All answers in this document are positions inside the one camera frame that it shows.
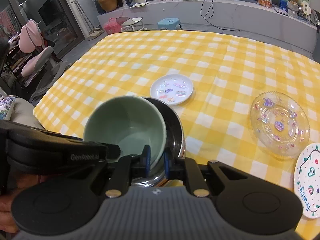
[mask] yellow checkered tablecloth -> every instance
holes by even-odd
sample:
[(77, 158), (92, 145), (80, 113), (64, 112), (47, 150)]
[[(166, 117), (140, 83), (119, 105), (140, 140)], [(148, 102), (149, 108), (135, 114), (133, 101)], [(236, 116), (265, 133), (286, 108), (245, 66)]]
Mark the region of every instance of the yellow checkered tablecloth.
[[(181, 73), (194, 84), (174, 109), (185, 132), (187, 156), (217, 159), (283, 187), (293, 188), (295, 159), (266, 154), (252, 136), (252, 101), (265, 91), (294, 98), (319, 142), (320, 65), (270, 44), (218, 33), (147, 31), (107, 36), (74, 63), (34, 109), (47, 129), (82, 137), (92, 111), (119, 95), (149, 96), (159, 77)], [(320, 219), (302, 218), (297, 232), (312, 239)]]

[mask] decorated ceramic plate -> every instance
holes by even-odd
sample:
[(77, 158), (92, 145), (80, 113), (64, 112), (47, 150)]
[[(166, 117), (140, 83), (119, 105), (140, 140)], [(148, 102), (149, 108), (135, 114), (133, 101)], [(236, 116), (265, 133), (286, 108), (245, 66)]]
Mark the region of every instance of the decorated ceramic plate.
[(192, 81), (180, 74), (170, 74), (158, 78), (150, 88), (151, 97), (172, 106), (186, 101), (192, 92)]
[(299, 104), (283, 93), (265, 92), (257, 96), (250, 118), (255, 135), (276, 154), (294, 157), (308, 145), (308, 118)]
[(320, 144), (309, 144), (300, 154), (294, 170), (294, 193), (308, 218), (320, 217)]

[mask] television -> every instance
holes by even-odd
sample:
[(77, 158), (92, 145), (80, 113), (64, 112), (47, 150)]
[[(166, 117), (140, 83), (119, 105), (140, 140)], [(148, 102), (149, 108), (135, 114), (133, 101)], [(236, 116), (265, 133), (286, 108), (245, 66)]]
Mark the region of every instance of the television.
[(56, 5), (51, 0), (45, 1), (45, 3), (41, 6), (38, 12), (45, 25), (49, 25), (54, 20), (59, 18), (59, 12), (56, 8)]

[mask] black cable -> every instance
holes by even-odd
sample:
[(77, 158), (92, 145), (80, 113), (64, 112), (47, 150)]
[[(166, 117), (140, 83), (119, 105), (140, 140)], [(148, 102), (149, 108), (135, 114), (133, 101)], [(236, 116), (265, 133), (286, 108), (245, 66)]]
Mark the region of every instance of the black cable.
[[(204, 4), (205, 1), (206, 1), (206, 0), (204, 0), (204, 1), (202, 2), (201, 10), (200, 10), (200, 15), (201, 15), (201, 17), (202, 17), (207, 23), (209, 23), (209, 24), (212, 25), (213, 27), (216, 27), (216, 28), (218, 28), (218, 29), (220, 29), (220, 30), (223, 30), (223, 31), (224, 31), (224, 30), (225, 30), (225, 31), (231, 31), (231, 32), (234, 32), (234, 31), (239, 32), (239, 31), (240, 31), (240, 30), (222, 29), (222, 28), (217, 27), (216, 25), (213, 25), (211, 22), (207, 21), (207, 19), (211, 18), (211, 17), (213, 16), (213, 14), (214, 14), (214, 10), (213, 10), (213, 1), (214, 1), (214, 0), (211, 0), (211, 5), (210, 5), (210, 7), (209, 7), (209, 9), (208, 9), (208, 12), (207, 12), (207, 13), (205, 14), (205, 16), (203, 17), (203, 16), (202, 16), (202, 8), (203, 8), (203, 4)], [(212, 15), (210, 15), (210, 16), (207, 17), (207, 15), (208, 15), (208, 13), (209, 13), (209, 11), (210, 11), (210, 8), (212, 9)]]

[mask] mop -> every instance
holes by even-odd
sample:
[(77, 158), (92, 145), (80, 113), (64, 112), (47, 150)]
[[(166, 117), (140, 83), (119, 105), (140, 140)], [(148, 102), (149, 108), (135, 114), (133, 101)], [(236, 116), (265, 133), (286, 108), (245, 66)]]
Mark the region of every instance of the mop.
[(92, 22), (90, 21), (90, 19), (87, 17), (87, 15), (85, 14), (84, 10), (82, 9), (80, 3), (78, 2), (78, 0), (74, 0), (71, 3), (75, 3), (79, 12), (81, 13), (82, 18), (85, 20), (85, 22), (87, 23), (90, 32), (89, 32), (89, 36), (87, 37), (87, 40), (93, 40), (96, 37), (98, 37), (99, 35), (101, 35), (102, 33), (104, 33), (104, 30), (102, 30), (101, 28), (95, 28), (92, 24)]

